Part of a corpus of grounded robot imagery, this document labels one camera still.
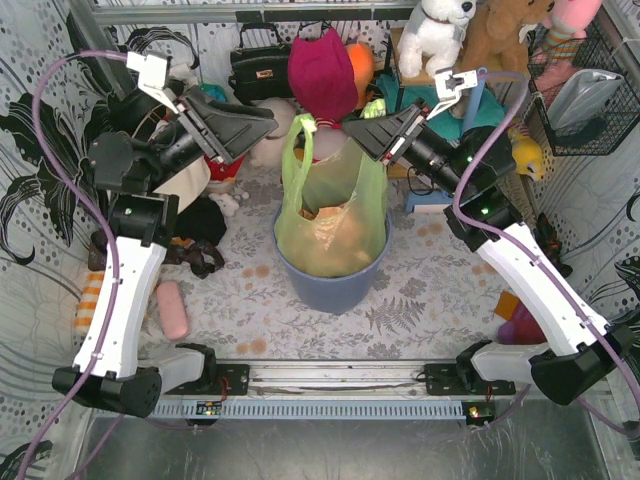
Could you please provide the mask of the green trash bag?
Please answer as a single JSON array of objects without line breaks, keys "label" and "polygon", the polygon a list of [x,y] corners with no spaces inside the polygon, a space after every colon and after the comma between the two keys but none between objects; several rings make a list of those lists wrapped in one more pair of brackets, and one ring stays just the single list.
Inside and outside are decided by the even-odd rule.
[{"label": "green trash bag", "polygon": [[319,128],[308,113],[295,117],[282,155],[283,202],[274,226],[286,261],[315,277],[360,272],[387,243],[387,186],[383,164],[351,138],[316,162]]}]

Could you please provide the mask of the blue trash bin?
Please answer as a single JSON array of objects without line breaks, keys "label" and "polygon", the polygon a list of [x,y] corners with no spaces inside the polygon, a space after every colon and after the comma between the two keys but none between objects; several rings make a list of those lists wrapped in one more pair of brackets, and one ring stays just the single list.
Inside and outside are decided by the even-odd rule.
[{"label": "blue trash bin", "polygon": [[285,259],[277,245],[274,230],[280,211],[281,208],[278,208],[272,217],[271,238],[276,255],[284,265],[293,290],[302,303],[312,310],[334,315],[344,314],[361,303],[372,288],[380,264],[389,251],[393,236],[391,211],[387,211],[385,218],[385,246],[378,257],[361,271],[338,278],[309,275]]}]

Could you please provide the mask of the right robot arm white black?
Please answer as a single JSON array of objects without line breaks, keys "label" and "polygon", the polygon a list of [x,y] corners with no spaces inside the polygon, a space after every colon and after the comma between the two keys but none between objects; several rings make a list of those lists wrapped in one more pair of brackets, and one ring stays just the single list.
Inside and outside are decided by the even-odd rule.
[{"label": "right robot arm white black", "polygon": [[623,358],[633,344],[624,324],[612,324],[571,288],[535,241],[496,182],[515,168],[502,127],[477,127],[452,146],[428,126],[430,112],[413,104],[393,115],[347,120],[345,133],[373,160],[405,160],[452,195],[445,210],[454,235],[495,269],[544,334],[538,345],[480,341],[456,358],[463,388],[479,393],[496,381],[531,384],[568,405],[619,369],[632,393],[639,383]]}]

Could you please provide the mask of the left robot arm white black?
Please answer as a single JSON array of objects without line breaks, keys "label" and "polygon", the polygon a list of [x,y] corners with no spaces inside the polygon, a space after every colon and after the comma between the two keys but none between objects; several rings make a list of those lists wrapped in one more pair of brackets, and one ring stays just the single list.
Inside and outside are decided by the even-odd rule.
[{"label": "left robot arm white black", "polygon": [[206,161],[234,162],[278,123],[267,109],[220,103],[200,90],[175,106],[175,119],[149,141],[108,132],[89,150],[96,188],[115,197],[103,221],[105,278],[73,364],[52,380],[85,407],[145,418],[162,394],[217,382],[215,353],[203,345],[178,345],[139,366],[139,334],[178,215],[210,181]]}]

